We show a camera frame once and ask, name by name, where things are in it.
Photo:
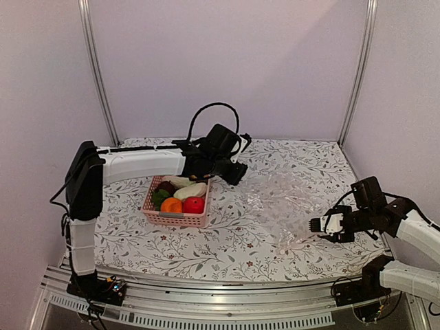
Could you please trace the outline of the red toy apple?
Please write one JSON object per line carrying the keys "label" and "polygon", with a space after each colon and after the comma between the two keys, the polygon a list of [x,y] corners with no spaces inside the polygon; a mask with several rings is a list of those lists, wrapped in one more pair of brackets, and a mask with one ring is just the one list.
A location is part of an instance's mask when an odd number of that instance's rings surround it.
{"label": "red toy apple", "polygon": [[183,202],[183,212],[186,214],[202,214],[205,208],[205,200],[202,197],[188,197]]}

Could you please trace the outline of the pink perforated plastic basket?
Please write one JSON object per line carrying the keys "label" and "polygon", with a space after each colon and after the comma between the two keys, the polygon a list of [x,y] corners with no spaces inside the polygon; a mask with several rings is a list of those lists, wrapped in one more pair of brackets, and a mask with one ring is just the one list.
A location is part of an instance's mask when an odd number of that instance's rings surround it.
{"label": "pink perforated plastic basket", "polygon": [[163,176],[153,176],[149,190],[145,196],[144,203],[140,210],[145,215],[147,220],[153,224],[165,226],[183,226],[202,228],[206,225],[206,218],[210,207],[210,180],[207,181],[207,191],[202,197],[205,204],[202,213],[175,213],[175,212],[161,212],[155,209],[152,202],[154,190],[162,182]]}

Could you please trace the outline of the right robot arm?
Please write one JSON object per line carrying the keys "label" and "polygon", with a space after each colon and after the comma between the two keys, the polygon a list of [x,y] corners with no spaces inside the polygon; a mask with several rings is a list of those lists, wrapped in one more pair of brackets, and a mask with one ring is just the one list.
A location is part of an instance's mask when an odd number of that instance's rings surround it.
{"label": "right robot arm", "polygon": [[[332,243],[350,243],[355,234],[387,233],[439,261],[439,226],[407,197],[382,191],[376,177],[351,184],[356,209],[340,202],[323,216],[311,219],[309,229]],[[337,306],[352,305],[386,296],[393,290],[439,304],[439,273],[406,265],[381,255],[362,268],[360,280],[338,283],[331,289]]]}

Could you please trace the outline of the white toy radish with leaves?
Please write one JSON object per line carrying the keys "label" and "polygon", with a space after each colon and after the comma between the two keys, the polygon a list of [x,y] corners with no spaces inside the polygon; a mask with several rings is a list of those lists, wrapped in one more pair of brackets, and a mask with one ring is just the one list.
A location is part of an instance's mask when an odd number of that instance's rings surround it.
{"label": "white toy radish with leaves", "polygon": [[153,203],[156,210],[160,211],[160,206],[162,202],[169,198],[174,197],[180,199],[184,202],[188,197],[203,197],[208,189],[208,185],[206,183],[196,183],[185,188],[176,189],[173,196],[170,196],[166,191],[161,190],[159,192],[152,192],[151,202]]}

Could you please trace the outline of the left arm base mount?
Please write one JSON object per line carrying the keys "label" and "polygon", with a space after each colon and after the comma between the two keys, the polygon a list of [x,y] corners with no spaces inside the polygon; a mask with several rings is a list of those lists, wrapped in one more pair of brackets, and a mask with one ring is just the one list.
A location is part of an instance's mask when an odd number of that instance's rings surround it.
{"label": "left arm base mount", "polygon": [[79,276],[71,275],[67,286],[67,293],[84,298],[87,301],[122,306],[127,292],[127,283],[116,276],[106,279],[98,278],[98,273]]}

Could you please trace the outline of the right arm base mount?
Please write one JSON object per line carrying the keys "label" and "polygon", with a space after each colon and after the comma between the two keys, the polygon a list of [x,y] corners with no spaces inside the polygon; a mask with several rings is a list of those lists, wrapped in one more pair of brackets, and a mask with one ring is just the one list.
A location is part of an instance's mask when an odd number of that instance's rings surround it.
{"label": "right arm base mount", "polygon": [[352,280],[346,276],[336,279],[330,289],[330,294],[337,307],[352,306],[370,300],[385,298],[384,302],[375,302],[372,307],[361,306],[353,310],[355,317],[363,322],[377,322],[382,316],[392,289],[381,285],[370,284],[366,280]]}

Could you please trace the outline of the clear zip top bag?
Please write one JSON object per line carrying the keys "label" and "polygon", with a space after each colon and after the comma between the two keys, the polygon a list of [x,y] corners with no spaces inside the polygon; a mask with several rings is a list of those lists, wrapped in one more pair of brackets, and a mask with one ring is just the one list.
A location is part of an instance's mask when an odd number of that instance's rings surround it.
{"label": "clear zip top bag", "polygon": [[239,185],[245,209],[273,238],[278,255],[316,238],[309,221],[336,203],[293,172],[275,171],[246,179]]}

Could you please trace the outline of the orange toy tangerine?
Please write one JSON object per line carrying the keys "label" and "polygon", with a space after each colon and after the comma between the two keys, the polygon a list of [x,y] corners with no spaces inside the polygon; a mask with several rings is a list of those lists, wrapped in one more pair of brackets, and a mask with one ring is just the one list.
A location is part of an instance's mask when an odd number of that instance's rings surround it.
{"label": "orange toy tangerine", "polygon": [[160,211],[165,213],[182,213],[183,202],[178,198],[169,197],[162,202]]}

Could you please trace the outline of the dark maroon toy beet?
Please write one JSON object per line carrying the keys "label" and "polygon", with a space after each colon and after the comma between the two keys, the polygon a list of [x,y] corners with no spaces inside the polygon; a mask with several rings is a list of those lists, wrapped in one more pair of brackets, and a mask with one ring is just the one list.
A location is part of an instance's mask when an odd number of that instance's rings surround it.
{"label": "dark maroon toy beet", "polygon": [[161,190],[164,190],[170,196],[173,196],[176,191],[176,187],[174,187],[174,185],[172,185],[169,181],[162,181],[160,184],[157,185],[155,192],[159,192]]}

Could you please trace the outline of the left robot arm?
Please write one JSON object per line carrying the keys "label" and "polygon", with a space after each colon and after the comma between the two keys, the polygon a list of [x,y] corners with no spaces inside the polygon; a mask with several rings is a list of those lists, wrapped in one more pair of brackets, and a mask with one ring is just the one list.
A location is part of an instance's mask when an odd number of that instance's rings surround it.
{"label": "left robot arm", "polygon": [[102,212],[103,188],[126,179],[176,175],[191,181],[220,177],[236,186],[246,170],[239,156],[252,141],[216,124],[206,137],[198,140],[174,140],[170,146],[98,148],[92,141],[83,142],[60,189],[65,193],[67,213],[65,236],[76,277],[75,286],[87,298],[102,293],[102,283],[92,276],[94,231]]}

